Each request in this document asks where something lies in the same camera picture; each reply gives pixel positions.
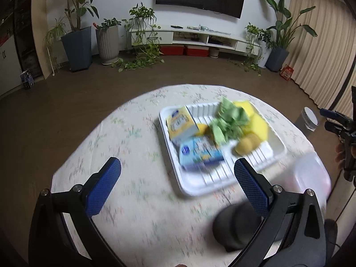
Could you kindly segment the person's right hand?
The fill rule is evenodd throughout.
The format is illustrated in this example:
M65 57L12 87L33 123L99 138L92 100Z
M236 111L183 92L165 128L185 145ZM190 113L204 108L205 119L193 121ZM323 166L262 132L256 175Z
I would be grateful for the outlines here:
M343 168L345 167L345 157L346 157L344 143L340 142L336 146L336 153L337 155L335 158L335 162L337 163L337 170L342 171Z

